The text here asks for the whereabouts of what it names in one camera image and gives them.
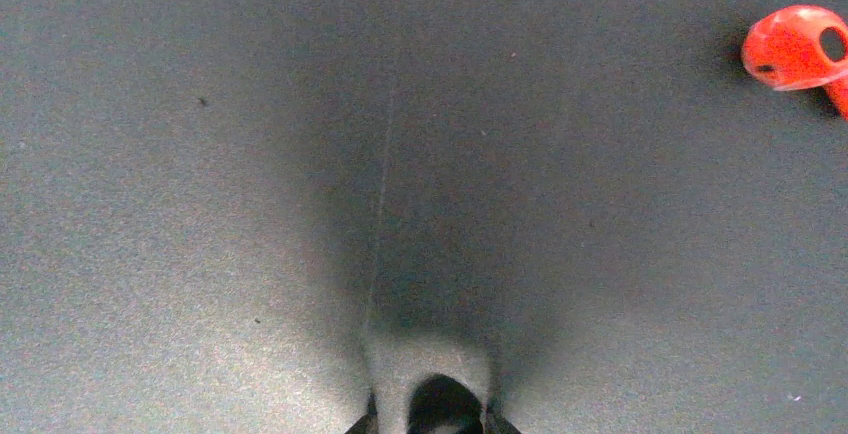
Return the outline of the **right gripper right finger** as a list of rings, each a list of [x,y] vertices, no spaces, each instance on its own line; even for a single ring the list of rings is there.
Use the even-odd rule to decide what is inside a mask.
[[[500,404],[496,401],[489,402],[484,410],[484,433],[521,434],[521,432],[504,417]]]

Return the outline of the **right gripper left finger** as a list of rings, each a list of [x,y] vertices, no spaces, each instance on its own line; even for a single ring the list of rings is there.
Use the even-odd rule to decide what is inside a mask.
[[[378,434],[379,422],[376,401],[370,394],[366,403],[365,413],[344,434]]]

